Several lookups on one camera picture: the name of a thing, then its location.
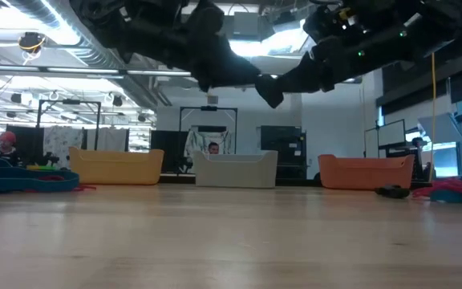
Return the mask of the grey ceiling box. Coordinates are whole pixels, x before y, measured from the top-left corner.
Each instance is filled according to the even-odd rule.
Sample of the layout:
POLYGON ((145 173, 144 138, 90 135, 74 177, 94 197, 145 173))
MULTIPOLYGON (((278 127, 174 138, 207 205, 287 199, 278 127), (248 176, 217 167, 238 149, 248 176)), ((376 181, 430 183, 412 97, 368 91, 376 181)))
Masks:
POLYGON ((258 15, 249 12, 235 12, 233 15, 233 38, 257 41, 259 39, 258 15))

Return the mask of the patterned white cloth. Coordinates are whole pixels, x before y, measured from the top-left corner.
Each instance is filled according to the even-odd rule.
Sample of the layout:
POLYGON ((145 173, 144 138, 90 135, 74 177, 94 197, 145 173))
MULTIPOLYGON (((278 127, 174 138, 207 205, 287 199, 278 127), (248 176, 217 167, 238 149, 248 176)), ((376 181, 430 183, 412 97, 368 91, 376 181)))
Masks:
POLYGON ((82 142, 82 129, 60 126, 44 128, 43 151, 44 153, 52 153, 59 158, 58 163, 55 165, 58 168, 70 167, 69 148, 76 147, 80 149, 82 142))

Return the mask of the white angled panel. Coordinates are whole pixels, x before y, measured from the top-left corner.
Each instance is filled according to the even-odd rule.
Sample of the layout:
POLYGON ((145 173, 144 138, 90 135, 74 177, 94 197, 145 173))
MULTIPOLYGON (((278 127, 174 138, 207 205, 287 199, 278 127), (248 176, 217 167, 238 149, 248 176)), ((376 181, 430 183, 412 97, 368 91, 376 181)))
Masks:
POLYGON ((457 143, 462 141, 459 125, 453 114, 447 112, 418 119, 419 126, 436 144, 457 143))

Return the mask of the yellow plastic basket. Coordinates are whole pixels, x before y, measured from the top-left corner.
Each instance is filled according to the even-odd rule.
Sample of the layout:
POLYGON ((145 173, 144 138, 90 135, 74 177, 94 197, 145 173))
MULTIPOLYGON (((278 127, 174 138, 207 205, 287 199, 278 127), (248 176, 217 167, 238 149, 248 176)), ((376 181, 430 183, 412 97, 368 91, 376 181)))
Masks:
POLYGON ((155 185, 160 180, 164 151, 130 153, 69 148, 71 171, 84 185, 155 185))

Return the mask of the plain white cloth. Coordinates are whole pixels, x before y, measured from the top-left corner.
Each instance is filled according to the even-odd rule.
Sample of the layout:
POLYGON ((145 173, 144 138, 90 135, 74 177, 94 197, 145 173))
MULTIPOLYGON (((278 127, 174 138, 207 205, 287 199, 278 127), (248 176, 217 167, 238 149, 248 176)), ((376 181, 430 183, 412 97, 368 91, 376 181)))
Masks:
POLYGON ((123 128, 88 129, 84 141, 88 150, 127 152, 129 131, 123 128))

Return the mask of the crumpled white cloth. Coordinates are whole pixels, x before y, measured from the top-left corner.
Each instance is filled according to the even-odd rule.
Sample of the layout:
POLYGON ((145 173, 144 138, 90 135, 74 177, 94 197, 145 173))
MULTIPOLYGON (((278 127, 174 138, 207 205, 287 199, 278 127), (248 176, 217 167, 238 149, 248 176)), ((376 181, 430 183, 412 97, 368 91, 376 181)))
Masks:
POLYGON ((219 144, 218 154, 231 154, 233 148, 233 134, 229 131, 224 132, 198 132, 190 130, 187 135, 184 147, 184 156, 191 157, 194 151, 208 153, 208 146, 211 142, 219 144))

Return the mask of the black metal stand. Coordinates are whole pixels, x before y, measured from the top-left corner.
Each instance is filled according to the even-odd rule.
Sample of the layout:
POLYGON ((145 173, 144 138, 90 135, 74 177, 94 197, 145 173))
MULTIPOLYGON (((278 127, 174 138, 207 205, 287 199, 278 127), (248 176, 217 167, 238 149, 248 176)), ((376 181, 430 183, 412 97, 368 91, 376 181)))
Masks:
POLYGON ((102 112, 102 103, 99 101, 86 101, 86 100, 74 100, 74 99, 65 99, 65 100, 39 100, 38 102, 38 112, 37 112, 37 119, 35 123, 35 128, 37 130, 40 129, 40 124, 42 120, 42 115, 49 109, 46 108, 43 111, 43 105, 44 104, 57 104, 61 103, 64 105, 80 105, 80 104, 86 104, 89 108, 91 108, 91 105, 96 105, 97 106, 97 112, 95 113, 96 115, 96 123, 95 123, 95 142, 94 142, 94 150, 97 150, 98 148, 98 140, 99 140, 99 125, 100 125, 100 119, 101 119, 101 112, 102 112))

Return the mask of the black aluminium table frame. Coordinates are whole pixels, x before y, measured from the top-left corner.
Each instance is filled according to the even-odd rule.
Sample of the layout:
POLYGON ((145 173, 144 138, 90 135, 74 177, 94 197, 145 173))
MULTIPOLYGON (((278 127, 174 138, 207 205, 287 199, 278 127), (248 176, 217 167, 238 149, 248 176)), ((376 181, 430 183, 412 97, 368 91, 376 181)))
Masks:
MULTIPOLYGON (((245 183, 244 185, 240 183, 241 181, 232 181, 230 185, 204 185, 206 187, 222 187, 222 188, 241 188, 241 189, 273 189, 276 186, 288 186, 288 187, 316 187, 322 188, 323 185, 320 179, 317 180, 306 180, 306 179, 289 179, 289 178, 280 178, 275 180, 274 186, 265 186, 265 185, 254 185, 251 181, 250 184, 245 183)), ((103 183, 101 181, 82 181, 80 177, 80 184, 85 185, 144 185, 139 183, 103 183)), ((172 174, 162 174, 157 183, 152 185, 159 184, 169 184, 169 185, 195 185, 196 177, 195 175, 172 175, 172 174)), ((431 187, 430 182, 425 181, 413 181, 411 183, 410 189, 421 189, 426 187, 431 187)))

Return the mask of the white plastic basket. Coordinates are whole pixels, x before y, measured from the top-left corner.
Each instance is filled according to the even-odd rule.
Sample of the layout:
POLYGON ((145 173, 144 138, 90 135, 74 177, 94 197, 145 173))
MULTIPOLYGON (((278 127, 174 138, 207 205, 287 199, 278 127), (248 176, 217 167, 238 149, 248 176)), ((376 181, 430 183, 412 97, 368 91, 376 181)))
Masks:
POLYGON ((192 153, 196 186, 272 189, 276 184, 278 151, 258 155, 192 153))

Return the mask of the orange plastic basket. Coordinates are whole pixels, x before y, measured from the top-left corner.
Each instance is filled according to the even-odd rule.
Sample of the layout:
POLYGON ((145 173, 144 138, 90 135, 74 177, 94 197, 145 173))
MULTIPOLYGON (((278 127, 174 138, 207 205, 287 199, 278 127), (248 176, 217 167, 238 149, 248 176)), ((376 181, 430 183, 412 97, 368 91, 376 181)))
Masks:
POLYGON ((318 157, 322 185, 327 189, 373 190, 385 185, 411 186, 415 157, 318 157))

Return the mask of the linear ceiling light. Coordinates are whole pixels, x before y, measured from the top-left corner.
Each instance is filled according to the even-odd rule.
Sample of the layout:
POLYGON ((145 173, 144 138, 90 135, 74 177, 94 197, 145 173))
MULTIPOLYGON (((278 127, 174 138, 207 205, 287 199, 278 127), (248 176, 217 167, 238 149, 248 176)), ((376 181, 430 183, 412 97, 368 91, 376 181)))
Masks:
POLYGON ((122 79, 125 76, 191 77, 188 71, 148 69, 107 69, 85 67, 45 67, 0 64, 0 75, 51 75, 52 77, 88 77, 122 79))

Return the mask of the white display board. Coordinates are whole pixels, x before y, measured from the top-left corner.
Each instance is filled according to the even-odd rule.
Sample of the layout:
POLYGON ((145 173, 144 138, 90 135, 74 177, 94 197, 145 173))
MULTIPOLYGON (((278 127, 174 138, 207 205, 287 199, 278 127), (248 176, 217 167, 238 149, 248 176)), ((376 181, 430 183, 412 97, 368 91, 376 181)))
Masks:
POLYGON ((406 144, 405 121, 397 120, 383 126, 376 125, 364 132, 363 156, 385 157, 387 150, 406 144))

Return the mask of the black flat panel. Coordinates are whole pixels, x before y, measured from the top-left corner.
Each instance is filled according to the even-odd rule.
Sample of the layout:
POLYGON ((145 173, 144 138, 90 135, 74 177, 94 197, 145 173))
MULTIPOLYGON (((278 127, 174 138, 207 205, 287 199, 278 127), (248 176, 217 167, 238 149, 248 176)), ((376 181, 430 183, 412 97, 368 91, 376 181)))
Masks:
POLYGON ((36 161, 43 156, 44 128, 7 125, 6 130, 16 136, 14 147, 23 162, 36 161))

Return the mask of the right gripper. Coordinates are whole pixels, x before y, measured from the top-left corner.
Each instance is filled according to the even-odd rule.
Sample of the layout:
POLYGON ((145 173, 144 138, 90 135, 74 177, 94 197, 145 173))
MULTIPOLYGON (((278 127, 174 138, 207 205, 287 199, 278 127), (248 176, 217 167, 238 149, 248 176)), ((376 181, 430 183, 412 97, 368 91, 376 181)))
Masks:
POLYGON ((277 78, 260 75, 255 88, 271 108, 285 93, 330 91, 337 83, 399 60, 397 0, 310 0, 316 10, 303 30, 314 45, 277 78))

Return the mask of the black cabinet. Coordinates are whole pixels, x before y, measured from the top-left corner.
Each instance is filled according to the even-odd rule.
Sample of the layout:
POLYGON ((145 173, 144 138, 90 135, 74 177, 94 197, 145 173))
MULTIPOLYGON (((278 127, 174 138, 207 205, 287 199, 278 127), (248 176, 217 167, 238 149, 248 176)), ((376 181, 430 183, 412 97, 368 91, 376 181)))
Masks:
POLYGON ((277 151, 277 179, 306 179, 306 134, 301 127, 261 126, 260 148, 277 151))

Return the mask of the black gantry frame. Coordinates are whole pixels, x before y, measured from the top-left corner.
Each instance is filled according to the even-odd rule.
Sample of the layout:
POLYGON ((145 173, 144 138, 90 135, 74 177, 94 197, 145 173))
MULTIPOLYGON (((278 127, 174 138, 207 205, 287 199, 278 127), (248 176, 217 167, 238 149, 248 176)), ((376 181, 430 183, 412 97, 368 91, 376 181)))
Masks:
POLYGON ((184 120, 184 117, 183 117, 183 111, 185 109, 188 109, 190 110, 192 113, 192 111, 194 110, 197 110, 197 111, 202 111, 202 112, 217 112, 217 111, 226 111, 226 115, 229 116, 229 114, 227 113, 227 111, 232 111, 234 112, 235 114, 235 117, 231 117, 231 120, 234 122, 234 132, 235 132, 235 137, 234 137, 234 144, 233 144, 233 148, 234 148, 234 153, 237 152, 237 131, 238 131, 238 127, 237 127, 237 119, 238 119, 238 108, 220 108, 218 106, 210 106, 210 105, 205 105, 205 106, 198 106, 198 107, 187 107, 187 106, 181 106, 180 107, 180 110, 179 110, 179 115, 178 115, 178 132, 181 132, 182 131, 182 123, 183 123, 183 120, 184 120))

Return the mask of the black monitor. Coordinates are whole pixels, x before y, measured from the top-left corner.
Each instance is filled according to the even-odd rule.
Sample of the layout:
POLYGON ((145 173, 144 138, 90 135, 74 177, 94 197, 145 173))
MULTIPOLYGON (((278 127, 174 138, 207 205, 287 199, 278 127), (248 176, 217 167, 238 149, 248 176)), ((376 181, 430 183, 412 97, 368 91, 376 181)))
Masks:
POLYGON ((150 149, 164 151, 162 173, 179 173, 184 165, 184 148, 188 132, 162 131, 151 132, 150 149))

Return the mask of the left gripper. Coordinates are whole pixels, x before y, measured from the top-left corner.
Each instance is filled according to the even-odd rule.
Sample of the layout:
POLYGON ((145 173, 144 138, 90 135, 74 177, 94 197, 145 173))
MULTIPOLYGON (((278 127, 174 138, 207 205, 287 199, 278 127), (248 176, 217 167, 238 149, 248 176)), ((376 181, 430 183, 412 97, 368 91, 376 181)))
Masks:
POLYGON ((133 54, 168 67, 192 71, 203 92, 211 88, 254 84, 261 71, 237 55, 219 33, 224 14, 210 0, 199 0, 188 19, 181 11, 189 0, 125 0, 118 52, 124 62, 133 54))

